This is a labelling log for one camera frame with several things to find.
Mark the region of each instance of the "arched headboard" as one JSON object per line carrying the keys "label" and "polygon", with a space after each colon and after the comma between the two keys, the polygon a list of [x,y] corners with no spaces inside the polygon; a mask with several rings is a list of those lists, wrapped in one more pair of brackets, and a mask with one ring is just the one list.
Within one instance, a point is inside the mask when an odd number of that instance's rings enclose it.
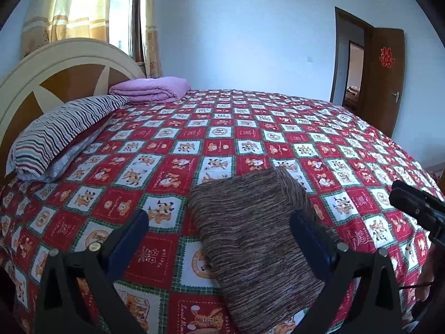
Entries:
{"label": "arched headboard", "polygon": [[61,40],[25,57],[0,82],[0,184],[8,181],[12,144],[34,119],[67,101],[106,94],[114,84],[144,77],[128,55],[99,40]]}

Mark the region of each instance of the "yellow curtain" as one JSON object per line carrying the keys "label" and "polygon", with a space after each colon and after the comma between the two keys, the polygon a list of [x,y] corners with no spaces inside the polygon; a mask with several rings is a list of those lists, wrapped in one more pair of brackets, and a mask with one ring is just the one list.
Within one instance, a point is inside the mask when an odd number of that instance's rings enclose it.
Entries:
{"label": "yellow curtain", "polygon": [[109,14],[110,0],[33,0],[23,26],[22,55],[68,38],[108,41]]}
{"label": "yellow curtain", "polygon": [[141,35],[147,78],[158,78],[162,73],[153,18],[153,0],[141,0]]}

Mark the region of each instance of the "red paper cutout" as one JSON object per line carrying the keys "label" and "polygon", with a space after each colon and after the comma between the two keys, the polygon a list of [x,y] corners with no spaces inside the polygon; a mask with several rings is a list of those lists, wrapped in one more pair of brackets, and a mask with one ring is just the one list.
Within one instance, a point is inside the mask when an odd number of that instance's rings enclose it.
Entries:
{"label": "red paper cutout", "polygon": [[392,64],[395,62],[395,59],[392,57],[391,48],[382,48],[380,51],[380,62],[382,63],[382,66],[391,68]]}

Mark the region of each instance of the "hand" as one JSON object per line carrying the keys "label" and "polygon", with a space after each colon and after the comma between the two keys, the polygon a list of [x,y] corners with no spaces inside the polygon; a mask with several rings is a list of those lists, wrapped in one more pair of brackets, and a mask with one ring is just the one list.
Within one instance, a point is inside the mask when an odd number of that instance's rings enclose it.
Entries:
{"label": "hand", "polygon": [[[428,255],[426,256],[426,261],[422,266],[422,273],[419,275],[417,284],[424,284],[427,282],[432,282],[434,280],[433,272],[433,259],[435,256],[436,247],[434,244],[431,245]],[[425,301],[429,295],[429,286],[424,286],[421,288],[416,288],[416,300]]]}

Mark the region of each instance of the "door frame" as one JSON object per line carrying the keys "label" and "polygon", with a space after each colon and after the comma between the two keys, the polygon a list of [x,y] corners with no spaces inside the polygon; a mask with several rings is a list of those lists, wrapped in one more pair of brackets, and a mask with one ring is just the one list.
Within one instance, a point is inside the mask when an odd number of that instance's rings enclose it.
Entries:
{"label": "door frame", "polygon": [[371,49],[371,38],[372,38],[372,31],[374,30],[374,26],[367,23],[366,21],[363,21],[362,19],[358,18],[357,16],[354,16],[353,14],[350,14],[349,12],[340,9],[339,7],[335,6],[335,65],[334,65],[334,77],[332,80],[332,90],[331,90],[331,98],[330,102],[334,99],[334,92],[335,92],[335,82],[337,81],[337,65],[338,65],[338,45],[339,45],[339,39],[338,39],[338,29],[337,29],[337,22],[339,19],[346,20],[359,28],[362,28],[364,31],[364,46],[363,46],[363,70],[362,70],[362,80],[360,84],[360,94],[359,94],[359,101],[357,103],[357,112],[356,115],[360,117],[363,109],[364,104],[364,98],[367,94],[368,89],[368,75],[369,75],[369,66],[371,64],[371,55],[370,55],[370,49]]}
{"label": "door frame", "polygon": [[348,80],[349,80],[349,63],[351,62],[351,44],[357,46],[358,48],[363,50],[363,61],[364,61],[364,46],[361,46],[360,44],[357,44],[351,40],[349,40],[349,45],[348,45],[348,76],[346,77],[346,81],[344,83],[344,96],[343,96],[343,103],[344,103],[344,99],[346,98],[346,89],[348,88]]}

